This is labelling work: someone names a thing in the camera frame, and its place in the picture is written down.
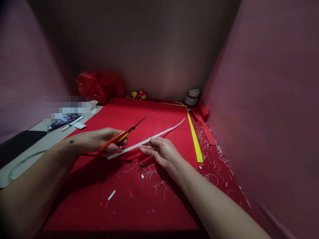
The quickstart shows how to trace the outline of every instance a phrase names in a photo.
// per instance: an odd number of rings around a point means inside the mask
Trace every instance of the white marker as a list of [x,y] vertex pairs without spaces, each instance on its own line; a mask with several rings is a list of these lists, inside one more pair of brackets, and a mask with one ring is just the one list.
[[66,129],[70,128],[72,125],[74,125],[76,122],[79,122],[81,119],[83,119],[84,117],[81,116],[80,118],[76,119],[75,121],[69,123],[68,125],[64,126],[61,131],[65,131]]

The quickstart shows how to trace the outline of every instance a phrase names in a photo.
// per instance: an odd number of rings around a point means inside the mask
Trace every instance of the forearm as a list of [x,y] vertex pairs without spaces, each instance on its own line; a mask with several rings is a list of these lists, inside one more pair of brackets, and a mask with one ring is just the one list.
[[241,207],[187,161],[176,162],[168,171],[185,193],[210,237],[270,238]]
[[0,192],[1,216],[14,237],[30,238],[40,230],[78,156],[69,141],[61,141]]

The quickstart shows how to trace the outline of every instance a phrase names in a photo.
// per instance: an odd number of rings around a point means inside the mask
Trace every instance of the yellow paper strip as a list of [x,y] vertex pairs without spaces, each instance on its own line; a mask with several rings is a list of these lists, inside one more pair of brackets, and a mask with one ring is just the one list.
[[202,163],[203,162],[203,155],[202,155],[202,151],[200,151],[200,146],[198,143],[198,139],[194,130],[194,126],[192,123],[192,120],[190,118],[189,112],[187,110],[187,106],[184,105],[178,105],[178,106],[183,106],[186,108],[187,111],[187,116],[188,116],[188,121],[189,121],[189,125],[190,125],[190,130],[192,132],[192,136],[193,136],[193,141],[194,141],[194,147],[195,147],[195,152],[196,152],[196,157],[197,157],[197,162],[198,163]]

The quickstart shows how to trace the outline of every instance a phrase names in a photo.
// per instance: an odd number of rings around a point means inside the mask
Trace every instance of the pink wall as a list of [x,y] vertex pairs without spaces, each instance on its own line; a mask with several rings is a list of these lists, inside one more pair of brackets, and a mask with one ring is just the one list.
[[50,112],[45,101],[76,94],[76,84],[25,0],[6,1],[0,14],[0,143]]
[[318,238],[318,67],[318,1],[244,0],[203,95],[208,124],[274,238],[284,237],[276,226]]
[[203,88],[238,0],[30,0],[74,74],[112,68],[127,92],[185,100]]

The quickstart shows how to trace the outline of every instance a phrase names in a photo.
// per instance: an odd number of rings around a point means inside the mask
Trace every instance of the red tablecloth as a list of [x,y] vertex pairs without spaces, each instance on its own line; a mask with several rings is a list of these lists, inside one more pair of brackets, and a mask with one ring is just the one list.
[[[200,122],[192,111],[189,113],[204,158],[199,172],[252,215],[223,155],[215,146],[208,145]],[[113,190],[116,193],[108,201]],[[61,203],[79,195],[82,199],[76,204]],[[135,162],[96,158],[70,176],[53,208],[42,231],[45,237],[88,235],[89,232],[98,235],[131,232],[133,236],[134,233],[163,235],[168,231],[204,231],[192,206],[167,172],[159,166]]]

